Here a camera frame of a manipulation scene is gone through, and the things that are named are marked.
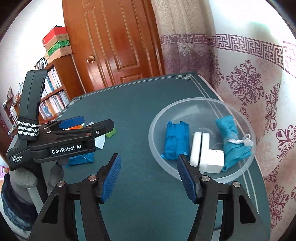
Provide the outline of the grey gloved left hand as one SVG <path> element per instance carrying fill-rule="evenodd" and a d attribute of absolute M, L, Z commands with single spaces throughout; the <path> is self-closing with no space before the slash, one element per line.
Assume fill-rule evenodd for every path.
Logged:
<path fill-rule="evenodd" d="M 29 189 L 37 188 L 38 195 L 45 203 L 56 184 L 63 180 L 64 171 L 59 161 L 36 163 L 35 167 L 31 170 L 20 167 L 9 172 L 13 193 L 17 200 L 25 204 L 33 204 L 36 200 L 36 197 L 30 196 Z"/>

